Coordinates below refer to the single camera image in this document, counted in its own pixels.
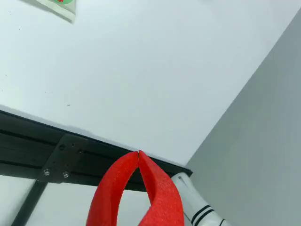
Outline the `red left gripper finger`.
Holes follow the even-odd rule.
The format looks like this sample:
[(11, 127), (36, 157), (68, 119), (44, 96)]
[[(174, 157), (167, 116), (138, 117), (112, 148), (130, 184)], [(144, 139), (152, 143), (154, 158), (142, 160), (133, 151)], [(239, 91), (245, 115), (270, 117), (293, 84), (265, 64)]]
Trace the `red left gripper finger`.
[(87, 226), (115, 226), (123, 191), (138, 167), (138, 152), (117, 159), (107, 170), (92, 199)]

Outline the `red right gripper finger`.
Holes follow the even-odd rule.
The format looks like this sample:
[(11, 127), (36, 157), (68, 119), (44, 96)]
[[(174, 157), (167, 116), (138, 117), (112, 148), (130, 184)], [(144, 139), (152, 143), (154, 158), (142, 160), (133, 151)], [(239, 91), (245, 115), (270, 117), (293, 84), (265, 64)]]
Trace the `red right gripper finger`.
[(141, 150), (138, 164), (150, 200), (150, 208), (139, 225), (183, 226), (182, 201), (171, 178)]

